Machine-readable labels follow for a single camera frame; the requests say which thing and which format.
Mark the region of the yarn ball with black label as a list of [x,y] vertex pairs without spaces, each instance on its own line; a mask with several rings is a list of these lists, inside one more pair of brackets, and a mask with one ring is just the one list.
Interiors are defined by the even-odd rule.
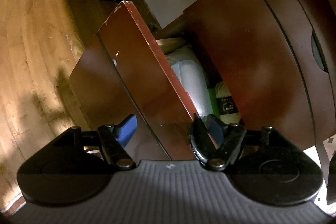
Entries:
[[240,122],[240,113],[224,81],[216,85],[215,95],[221,121],[225,124],[238,124]]

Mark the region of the green bottle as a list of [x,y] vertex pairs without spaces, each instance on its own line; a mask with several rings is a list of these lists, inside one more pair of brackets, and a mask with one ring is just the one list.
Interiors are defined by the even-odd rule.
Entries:
[[221,116],[219,114],[215,89],[208,88],[208,93],[209,93],[211,107],[212,107],[214,116],[216,116],[217,118],[221,118]]

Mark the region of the dark brown wooden dresser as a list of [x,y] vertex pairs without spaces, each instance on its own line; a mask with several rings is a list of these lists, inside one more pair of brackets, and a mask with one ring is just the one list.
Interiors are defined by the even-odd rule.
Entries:
[[248,128],[271,125],[329,170],[335,7],[329,0],[145,0],[162,34],[191,28]]

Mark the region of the dark wooden drawer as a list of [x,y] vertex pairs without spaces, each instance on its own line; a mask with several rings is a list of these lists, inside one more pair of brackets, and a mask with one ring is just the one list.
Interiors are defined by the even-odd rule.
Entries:
[[197,110],[132,2],[102,24],[70,82],[92,129],[136,116],[126,146],[133,160],[194,158],[188,130]]

